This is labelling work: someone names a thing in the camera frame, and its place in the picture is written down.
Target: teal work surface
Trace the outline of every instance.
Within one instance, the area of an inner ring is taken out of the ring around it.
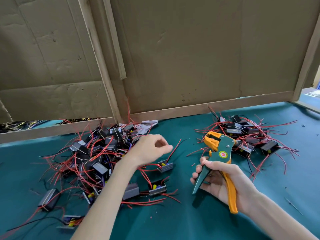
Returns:
[[[225,111],[223,116],[234,114],[245,115],[257,121],[263,118],[264,123],[278,125],[298,120],[297,123],[275,127],[275,139],[286,146],[300,150],[300,157],[294,160],[288,151],[279,151],[287,164],[284,175],[284,164],[276,155],[270,156],[264,164],[264,171],[258,174],[255,186],[262,193],[274,200],[280,207],[303,224],[313,234],[320,238],[320,160],[318,148],[320,146],[320,116],[298,108],[288,103],[277,103]],[[187,139],[173,154],[171,161],[174,169],[161,175],[149,172],[151,181],[170,175],[166,183],[168,192],[178,189],[176,198],[181,204],[167,198],[163,203],[153,206],[134,206],[129,209],[123,206],[114,224],[111,239],[269,239],[250,219],[242,214],[232,215],[229,208],[217,199],[200,190],[196,196],[192,195],[193,186],[190,177],[195,170],[194,163],[199,162],[201,153],[185,157],[187,154],[203,147],[197,144],[202,135],[194,129],[202,129],[213,123],[212,114],[203,114],[161,121],[152,133],[164,136],[169,144],[176,145],[180,138]],[[42,162],[38,157],[56,153],[70,139],[69,136],[53,137],[50,139],[32,140],[24,143],[13,143],[0,146],[1,160],[0,181],[1,191],[1,219],[0,234],[25,222],[36,209],[42,195],[30,192],[30,188],[40,194],[45,193],[44,184],[38,182],[46,164],[30,164]],[[252,160],[258,165],[264,157],[253,155]],[[238,155],[232,156],[232,162],[250,175],[247,161]],[[147,183],[139,173],[135,173],[132,182],[138,182],[140,190],[147,190]],[[70,197],[64,193],[58,201],[59,206],[66,206],[66,214],[84,215],[88,206],[84,200]],[[42,218],[46,213],[39,213],[34,219]],[[62,212],[57,209],[48,216],[61,217]],[[72,233],[62,233],[56,229],[59,222],[46,219],[30,224],[18,230],[8,239],[69,239]]]

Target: cardboard wall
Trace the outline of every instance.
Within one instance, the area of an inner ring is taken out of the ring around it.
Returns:
[[[90,0],[106,56],[111,48],[97,2]],[[293,91],[320,12],[320,0],[111,4],[131,113]],[[108,70],[116,74],[113,63]]]
[[[0,123],[112,117],[78,0],[0,0]]]

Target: left hand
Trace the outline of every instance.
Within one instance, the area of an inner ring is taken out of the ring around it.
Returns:
[[[125,158],[135,162],[135,166],[149,164],[162,155],[172,151],[174,147],[169,145],[162,135],[142,136],[134,147],[125,155]]]

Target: wooden strip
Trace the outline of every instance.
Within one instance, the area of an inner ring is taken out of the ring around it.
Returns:
[[[117,123],[121,122],[122,119],[121,119],[120,111],[118,108],[118,103],[117,103],[116,96],[115,96],[115,93],[114,93],[114,90],[112,87],[112,83],[111,83],[110,76],[108,73],[107,65],[106,65],[106,62],[105,62],[105,59],[104,59],[104,56],[102,53],[101,44],[100,44],[99,37],[97,34],[96,26],[94,24],[94,19],[92,16],[89,0],[78,0],[78,1],[80,4],[80,8],[82,11],[85,25],[88,30],[88,34],[90,37],[91,45],[93,47],[94,55],[95,55],[97,63],[98,63],[98,67],[100,70],[102,81],[103,81],[103,84],[106,89],[106,94],[109,99],[109,103],[111,106],[113,116],[114,116]]]
[[[144,121],[144,120],[165,120],[177,117],[200,115],[209,113],[210,110],[208,106],[214,109],[214,111],[223,111],[229,109],[239,109],[244,107],[250,107],[262,104],[271,104],[284,101],[291,101],[294,92],[279,92],[264,94],[252,97],[243,97],[237,99],[230,99],[219,102],[212,102],[206,104],[196,104],[184,107],[161,109],[150,112],[134,113],[130,115],[131,119],[134,121]]]
[[[319,44],[320,44],[320,15],[318,17],[313,34],[311,36],[308,49],[306,50],[306,56],[304,57],[302,68],[300,70],[300,74],[298,77],[297,85],[294,89],[294,94],[292,99],[293,101],[298,101],[300,98],[301,91],[308,77],[308,73],[310,71],[310,67],[312,65],[313,59],[315,58],[316,50]]]
[[[307,103],[304,103],[304,102],[301,102],[301,101],[291,101],[290,103],[298,105],[298,106],[300,106],[302,108],[311,110],[311,111],[313,111],[313,112],[315,112],[317,114],[320,114],[320,108],[317,108],[317,107],[312,106],[310,104],[307,104]]]
[[[84,130],[89,131],[93,130],[99,124],[103,124],[106,126],[112,125],[115,123],[114,117],[90,120],[90,121],[81,121],[77,123],[71,124],[62,124],[62,125],[54,125],[50,127],[44,128],[34,128],[27,129],[15,132],[8,132],[0,134],[0,144],[9,143],[14,141],[24,141],[30,139],[37,139],[42,137],[50,137],[50,136],[59,136],[71,133],[82,133]]]
[[[115,56],[116,56],[117,62],[118,62],[118,69],[119,69],[120,78],[125,79],[125,78],[127,78],[127,74],[126,74],[125,64],[123,62],[122,53],[121,53],[121,49],[120,49],[120,45],[119,45],[118,34],[117,34],[115,19],[114,19],[113,12],[112,12],[111,2],[110,2],[110,0],[103,0],[103,3],[104,3],[105,10],[106,10],[106,16],[108,19],[108,23],[109,23],[109,28],[110,28],[111,38],[112,38],[113,47],[114,47],[114,51],[115,51]]]

